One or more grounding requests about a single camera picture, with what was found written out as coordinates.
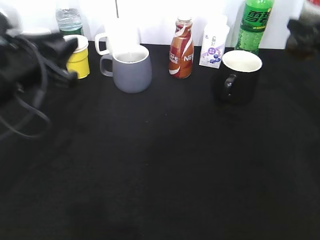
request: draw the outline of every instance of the white mug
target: white mug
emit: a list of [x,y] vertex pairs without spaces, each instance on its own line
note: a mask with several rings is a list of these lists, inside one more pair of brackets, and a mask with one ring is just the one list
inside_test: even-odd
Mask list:
[[[105,32],[97,34],[94,39],[95,49],[100,55],[112,55],[115,49],[140,44],[138,27],[132,23],[132,20],[123,18],[108,20],[108,22],[104,24],[104,30]],[[101,38],[106,38],[106,50],[102,51],[99,47]]]

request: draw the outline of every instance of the bottle label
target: bottle label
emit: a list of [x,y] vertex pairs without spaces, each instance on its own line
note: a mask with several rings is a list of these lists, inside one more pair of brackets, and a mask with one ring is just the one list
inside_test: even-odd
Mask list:
[[246,4],[241,28],[252,33],[264,32],[272,8],[256,8]]
[[59,29],[59,31],[63,36],[66,36],[66,35],[82,35],[83,36],[84,35],[84,31],[83,31],[82,27],[80,27],[77,30],[73,30],[73,31],[64,31],[61,29]]

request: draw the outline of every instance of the red coffee bottle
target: red coffee bottle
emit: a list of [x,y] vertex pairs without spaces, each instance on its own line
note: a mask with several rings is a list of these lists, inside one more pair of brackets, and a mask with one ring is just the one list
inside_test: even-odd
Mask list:
[[181,16],[175,22],[176,29],[170,48],[169,73],[178,79],[185,79],[192,72],[195,49],[191,19],[191,17]]

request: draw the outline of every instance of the bottle cap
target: bottle cap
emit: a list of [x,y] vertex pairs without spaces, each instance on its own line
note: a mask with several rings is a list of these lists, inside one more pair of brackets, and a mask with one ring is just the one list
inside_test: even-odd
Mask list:
[[192,19],[192,17],[189,16],[189,15],[180,15],[180,16],[178,16],[178,20],[180,20],[180,21],[190,21],[191,19]]
[[320,0],[308,0],[310,3],[320,6]]

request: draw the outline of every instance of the black cable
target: black cable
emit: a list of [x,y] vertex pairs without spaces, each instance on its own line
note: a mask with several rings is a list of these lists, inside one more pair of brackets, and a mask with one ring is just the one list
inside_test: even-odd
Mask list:
[[20,135],[21,137],[24,137],[26,139],[38,139],[40,137],[42,137],[47,130],[49,130],[50,126],[51,126],[51,121],[50,119],[47,117],[47,115],[45,115],[43,112],[39,111],[38,109],[34,108],[33,106],[30,106],[29,104],[27,104],[25,101],[23,101],[20,97],[18,97],[17,95],[15,95],[15,99],[17,99],[18,103],[24,107],[25,109],[29,110],[31,113],[38,115],[40,118],[42,118],[43,120],[45,120],[47,122],[47,127],[45,130],[43,130],[40,133],[34,134],[34,135],[27,135],[24,134],[20,131],[18,131],[17,129],[15,129],[13,126],[11,126],[6,120],[4,120],[4,118],[0,115],[0,122],[2,122],[3,125],[5,125],[9,131],[12,131],[15,134]]
[[43,118],[47,123],[47,129],[50,127],[51,122],[50,119],[43,114],[42,112],[40,112],[38,109],[40,108],[43,99],[47,93],[47,88],[48,88],[48,74],[47,74],[47,69],[46,69],[46,65],[43,61],[43,57],[41,56],[41,54],[39,53],[38,49],[34,46],[34,44],[32,42],[30,42],[29,40],[27,40],[26,38],[24,38],[23,36],[17,36],[18,39],[22,40],[23,42],[25,42],[28,46],[28,48],[25,48],[25,50],[27,50],[27,52],[32,51],[36,58],[37,61],[39,63],[39,67],[40,67],[40,71],[41,71],[41,86],[40,89],[36,92],[35,97],[33,98],[33,106],[30,106],[29,104],[27,104],[26,102],[24,102],[21,98],[19,98],[17,95],[15,95],[15,98],[18,100],[18,103],[26,108],[27,110],[30,111],[29,114],[27,114],[27,116],[25,116],[18,124],[16,124],[15,126],[11,126],[10,124],[8,124],[2,116],[0,116],[0,122],[2,122],[7,128],[9,128],[8,131],[6,131],[5,133],[0,135],[0,141],[9,137],[10,135],[12,135],[13,133],[16,133],[22,137],[25,138],[29,138],[29,139],[34,139],[34,138],[39,138],[41,136],[43,136],[44,132],[41,132],[39,134],[36,135],[26,135],[22,132],[19,132],[19,130],[24,127],[27,123],[30,122],[30,120],[33,118],[33,116],[36,114],[39,117]]

